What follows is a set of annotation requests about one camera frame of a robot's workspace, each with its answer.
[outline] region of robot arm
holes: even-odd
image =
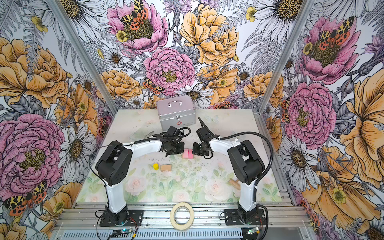
[[[201,143],[194,143],[193,154],[198,156],[209,156],[213,152],[220,152],[229,157],[233,171],[240,183],[240,200],[238,203],[238,214],[242,222],[247,222],[256,212],[256,190],[255,182],[262,177],[265,170],[263,161],[249,140],[238,142],[221,140],[214,135],[204,122],[199,118],[201,128],[197,135]]]
[[[124,199],[123,180],[127,176],[131,159],[152,152],[165,151],[166,156],[181,154],[184,142],[180,129],[171,126],[167,132],[154,135],[153,138],[136,141],[133,144],[113,141],[96,163],[99,177],[106,185],[108,209],[106,212],[116,225],[122,225],[128,218],[127,204]]]

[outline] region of pink block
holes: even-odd
[[[193,159],[192,149],[188,150],[188,159]]]
[[[185,159],[188,159],[188,150],[189,150],[188,148],[184,148],[183,158],[185,158]]]

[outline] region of vent grille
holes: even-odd
[[[99,236],[106,240],[112,230],[100,230]],[[135,240],[144,239],[239,239],[242,238],[241,228],[202,228],[177,231],[175,229],[139,229]],[[111,240],[131,239],[132,233],[122,233]],[[98,240],[96,230],[65,230],[61,240]]]

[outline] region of masking tape roll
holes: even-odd
[[[178,224],[175,221],[175,213],[180,208],[185,208],[189,212],[189,216],[190,217],[189,217],[189,220],[187,221],[186,224]],[[179,202],[178,204],[174,205],[174,207],[172,208],[172,210],[170,212],[170,217],[169,218],[170,218],[170,223],[172,224],[173,228],[175,228],[175,229],[177,229],[179,231],[185,231],[185,230],[188,230],[192,226],[193,220],[195,218],[195,213],[194,213],[191,205],[189,205],[186,202]]]

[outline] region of table surface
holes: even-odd
[[[244,131],[258,132],[252,111],[248,109],[196,110],[196,124],[188,126],[191,134],[183,139],[185,148],[191,149],[194,142],[200,142],[196,130],[201,127],[200,117],[208,128],[221,136]],[[119,110],[106,134],[103,145],[114,140],[133,142],[162,132],[157,110]],[[255,135],[237,137],[240,141],[250,140],[263,159],[268,157],[261,138]],[[106,148],[102,148],[96,161]],[[153,164],[171,164],[172,170],[154,170]],[[165,157],[165,152],[156,152],[132,159],[128,176],[124,179],[124,197],[127,203],[135,202],[237,202],[240,191],[228,183],[236,180],[227,156],[214,153],[213,158],[194,156],[183,159],[182,154]],[[280,202],[276,180],[272,170],[260,181],[257,192],[260,202]],[[91,171],[77,197],[77,202],[106,202],[103,182]]]

